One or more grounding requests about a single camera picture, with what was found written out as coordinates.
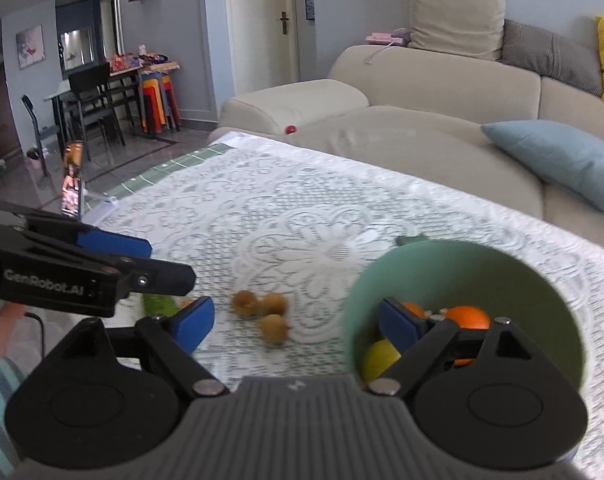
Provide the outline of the green cucumber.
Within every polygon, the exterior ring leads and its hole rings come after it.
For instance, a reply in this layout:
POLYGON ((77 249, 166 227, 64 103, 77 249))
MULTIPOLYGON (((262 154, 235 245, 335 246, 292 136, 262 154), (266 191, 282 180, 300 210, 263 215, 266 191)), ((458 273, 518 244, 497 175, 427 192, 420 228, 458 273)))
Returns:
POLYGON ((144 294, 141 296, 141 304, 145 316, 170 318, 180 310, 173 296, 144 294))

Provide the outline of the green colander bowl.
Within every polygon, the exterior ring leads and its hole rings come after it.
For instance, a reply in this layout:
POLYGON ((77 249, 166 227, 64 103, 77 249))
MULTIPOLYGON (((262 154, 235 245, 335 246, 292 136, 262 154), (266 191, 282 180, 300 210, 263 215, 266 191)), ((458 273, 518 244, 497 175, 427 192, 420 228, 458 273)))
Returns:
POLYGON ((346 366, 354 374, 375 339, 378 304, 387 297, 424 310, 472 306, 493 318, 506 316, 572 385, 583 385, 586 351, 567 301, 541 274, 504 252, 413 236, 372 261, 343 304, 346 366))

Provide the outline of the brown kiwi fruit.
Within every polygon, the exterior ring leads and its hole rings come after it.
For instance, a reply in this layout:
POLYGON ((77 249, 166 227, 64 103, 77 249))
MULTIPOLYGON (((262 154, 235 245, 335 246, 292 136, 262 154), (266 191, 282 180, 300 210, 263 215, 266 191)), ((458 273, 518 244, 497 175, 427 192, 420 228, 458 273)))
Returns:
POLYGON ((259 312, 260 307, 261 302, 259 298, 257 298, 254 292, 250 292, 249 290, 240 290, 231 298, 232 311, 236 315, 244 316, 244 318, 255 315, 259 312))
POLYGON ((284 316, 289 308, 289 300, 279 292, 270 292, 261 300, 261 315, 280 315, 284 316))
POLYGON ((262 340, 267 344, 281 346, 289 338, 289 326, 281 314, 269 314, 262 317, 259 323, 262 340))

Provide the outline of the yellow lemon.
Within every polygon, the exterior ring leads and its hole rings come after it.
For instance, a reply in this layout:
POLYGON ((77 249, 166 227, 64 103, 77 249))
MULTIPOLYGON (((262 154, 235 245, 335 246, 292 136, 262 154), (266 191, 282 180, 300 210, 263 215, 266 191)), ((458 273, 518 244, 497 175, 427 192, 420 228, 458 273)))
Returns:
POLYGON ((392 366, 399 358, 399 353, 387 339, 381 339, 371 344, 365 350, 359 363, 359 374, 364 384, 377 379, 392 366))

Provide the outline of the smartphone on stand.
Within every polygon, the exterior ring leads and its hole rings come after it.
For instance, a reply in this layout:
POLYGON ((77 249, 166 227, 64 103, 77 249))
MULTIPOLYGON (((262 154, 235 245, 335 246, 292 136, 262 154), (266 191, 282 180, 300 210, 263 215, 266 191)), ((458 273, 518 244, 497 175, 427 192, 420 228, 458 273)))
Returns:
POLYGON ((63 181, 61 188, 61 211, 64 216, 79 220, 84 203, 84 182, 82 182, 82 161, 84 143, 70 142, 63 156, 63 181))

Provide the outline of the black chair at left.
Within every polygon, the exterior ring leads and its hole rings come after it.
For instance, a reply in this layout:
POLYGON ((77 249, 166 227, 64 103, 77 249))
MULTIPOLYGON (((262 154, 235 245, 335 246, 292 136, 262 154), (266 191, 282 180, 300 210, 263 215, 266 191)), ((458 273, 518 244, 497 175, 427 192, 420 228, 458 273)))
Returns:
POLYGON ((52 136, 54 136, 55 139, 60 139, 61 129, 58 126, 41 127, 32 100, 29 99, 26 94, 23 94, 21 101, 32 122, 32 130, 34 130, 35 136, 35 144, 26 152, 26 157, 31 162, 38 162, 42 173, 45 177, 48 177, 49 171, 46 162, 47 155, 44 154, 44 140, 52 138, 52 136))

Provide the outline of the white lace tablecloth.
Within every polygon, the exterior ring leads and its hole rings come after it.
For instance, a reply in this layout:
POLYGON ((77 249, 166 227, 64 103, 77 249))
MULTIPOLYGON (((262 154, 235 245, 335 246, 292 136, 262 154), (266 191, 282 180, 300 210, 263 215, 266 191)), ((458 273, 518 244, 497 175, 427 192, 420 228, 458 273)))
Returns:
POLYGON ((229 386, 247 375, 337 374, 343 302, 355 278, 401 236, 490 246, 544 275, 567 300, 586 345, 590 426, 578 467, 604 479, 604 248, 519 211, 416 177, 303 148, 229 134, 119 185, 104 230, 149 240, 187 263, 195 295, 216 306, 195 356, 229 386), (261 308, 231 298, 279 292, 289 338, 267 344, 261 308))

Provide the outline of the stacked colourful stools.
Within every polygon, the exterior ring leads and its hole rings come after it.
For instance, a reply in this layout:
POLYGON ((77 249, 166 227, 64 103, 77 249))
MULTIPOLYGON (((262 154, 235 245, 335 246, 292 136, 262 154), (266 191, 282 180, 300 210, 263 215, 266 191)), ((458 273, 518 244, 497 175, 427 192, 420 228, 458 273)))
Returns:
POLYGON ((155 136, 164 130, 179 131, 181 119, 171 76, 154 72, 141 75, 142 131, 155 136))

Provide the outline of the black dining chair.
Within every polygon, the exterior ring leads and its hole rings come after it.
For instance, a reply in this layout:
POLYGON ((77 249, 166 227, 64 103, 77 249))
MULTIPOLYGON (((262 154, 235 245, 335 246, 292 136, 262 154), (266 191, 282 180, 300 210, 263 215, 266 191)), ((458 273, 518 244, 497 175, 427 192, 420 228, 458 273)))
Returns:
POLYGON ((126 145, 122 129, 114 110, 113 99, 108 88, 111 66, 108 62, 91 66, 70 74, 68 83, 74 94, 78 118, 78 139, 84 143, 85 153, 91 159, 88 144, 88 128, 97 125, 104 131, 104 122, 109 122, 123 146, 126 145))

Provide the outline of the black dining table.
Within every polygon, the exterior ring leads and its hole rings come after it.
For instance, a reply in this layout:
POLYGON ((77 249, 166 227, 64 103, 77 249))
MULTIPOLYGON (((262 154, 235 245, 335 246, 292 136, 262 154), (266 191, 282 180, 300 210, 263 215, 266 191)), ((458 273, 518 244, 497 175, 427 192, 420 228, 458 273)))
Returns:
POLYGON ((177 62, 137 65, 107 73, 94 66, 68 76, 44 100, 51 104, 58 139, 85 142, 98 127, 123 141, 117 110, 122 107, 134 133, 154 139, 165 130, 179 130, 181 119, 171 75, 177 62))

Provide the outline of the beige sectional sofa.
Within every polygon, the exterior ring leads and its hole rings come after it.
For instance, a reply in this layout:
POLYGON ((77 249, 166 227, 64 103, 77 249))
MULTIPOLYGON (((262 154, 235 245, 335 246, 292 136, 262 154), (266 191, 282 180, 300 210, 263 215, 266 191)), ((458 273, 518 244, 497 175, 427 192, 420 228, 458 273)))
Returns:
POLYGON ((518 210, 604 247, 604 212, 543 182, 488 140, 491 122, 547 119, 604 140, 604 102, 522 68, 393 47, 346 49, 327 78, 224 102, 242 131, 367 162, 518 210), (296 126, 296 133, 285 128, 296 126))

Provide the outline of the light blue cushion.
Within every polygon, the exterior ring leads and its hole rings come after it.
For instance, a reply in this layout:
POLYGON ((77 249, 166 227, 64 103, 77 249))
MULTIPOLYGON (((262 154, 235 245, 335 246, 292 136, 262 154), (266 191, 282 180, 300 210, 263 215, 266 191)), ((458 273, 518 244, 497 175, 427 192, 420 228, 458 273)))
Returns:
POLYGON ((550 120, 491 122, 481 127, 493 144, 532 170, 604 212, 604 140, 550 120))

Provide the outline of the pink item on sofa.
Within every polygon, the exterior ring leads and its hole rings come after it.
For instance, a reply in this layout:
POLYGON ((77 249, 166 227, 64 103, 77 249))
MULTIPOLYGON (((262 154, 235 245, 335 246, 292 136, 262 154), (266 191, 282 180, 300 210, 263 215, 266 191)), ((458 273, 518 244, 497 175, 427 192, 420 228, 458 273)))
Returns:
POLYGON ((365 41, 367 44, 379 44, 379 46, 406 47, 410 41, 410 30, 398 28, 393 32, 372 32, 365 41))

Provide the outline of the grey knitted cushion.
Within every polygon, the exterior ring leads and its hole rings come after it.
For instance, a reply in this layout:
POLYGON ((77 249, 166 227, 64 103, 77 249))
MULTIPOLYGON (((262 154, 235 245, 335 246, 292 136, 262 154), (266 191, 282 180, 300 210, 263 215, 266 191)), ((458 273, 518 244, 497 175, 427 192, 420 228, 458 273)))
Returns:
POLYGON ((506 20, 500 62, 602 96, 599 53, 547 29, 506 20))

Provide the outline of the beige back cushion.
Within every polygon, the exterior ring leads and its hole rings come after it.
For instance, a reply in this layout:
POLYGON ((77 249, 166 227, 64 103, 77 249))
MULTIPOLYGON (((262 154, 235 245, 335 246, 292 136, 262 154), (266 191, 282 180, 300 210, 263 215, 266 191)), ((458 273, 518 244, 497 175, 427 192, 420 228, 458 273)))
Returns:
POLYGON ((506 0, 409 0, 409 46, 496 61, 505 14, 506 0))

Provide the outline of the wall picture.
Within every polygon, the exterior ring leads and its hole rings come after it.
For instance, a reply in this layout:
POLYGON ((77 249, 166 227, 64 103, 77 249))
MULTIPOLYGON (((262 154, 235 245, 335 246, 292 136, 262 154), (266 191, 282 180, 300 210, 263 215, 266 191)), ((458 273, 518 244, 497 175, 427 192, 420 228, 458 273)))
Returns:
POLYGON ((16 34, 18 67, 21 70, 46 59, 42 25, 38 24, 16 34))

